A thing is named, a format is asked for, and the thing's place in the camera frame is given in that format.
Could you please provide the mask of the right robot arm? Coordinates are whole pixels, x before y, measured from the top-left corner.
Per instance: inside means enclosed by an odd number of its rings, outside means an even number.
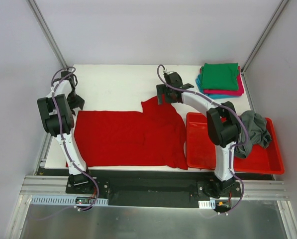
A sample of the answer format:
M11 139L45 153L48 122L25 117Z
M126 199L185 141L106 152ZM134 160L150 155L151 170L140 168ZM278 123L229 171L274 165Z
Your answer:
M234 149L241 134L241 119L232 102L218 103L203 93L193 90L193 85L183 84L177 72L157 71L162 84L156 86L158 104L181 103L188 105L207 119L207 132L215 145L214 179L203 186L208 197L220 198L230 192L235 183Z

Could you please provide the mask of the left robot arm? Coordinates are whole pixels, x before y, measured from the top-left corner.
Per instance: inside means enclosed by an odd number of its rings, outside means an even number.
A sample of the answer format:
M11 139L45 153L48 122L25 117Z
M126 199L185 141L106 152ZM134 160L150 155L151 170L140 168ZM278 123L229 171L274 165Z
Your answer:
M76 114L85 104L85 100L76 94L75 71L75 67L58 70L52 77L50 93L39 98L37 105L44 130L55 138L66 159L68 185L88 194L94 189L94 181L74 138Z

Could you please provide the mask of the red t-shirt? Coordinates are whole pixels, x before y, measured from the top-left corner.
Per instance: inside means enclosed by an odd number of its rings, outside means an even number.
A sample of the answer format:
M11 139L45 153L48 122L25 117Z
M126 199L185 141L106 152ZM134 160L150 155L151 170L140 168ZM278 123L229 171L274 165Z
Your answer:
M187 170L186 126L169 103L157 97L142 111L80 111L74 138L88 167L168 166Z

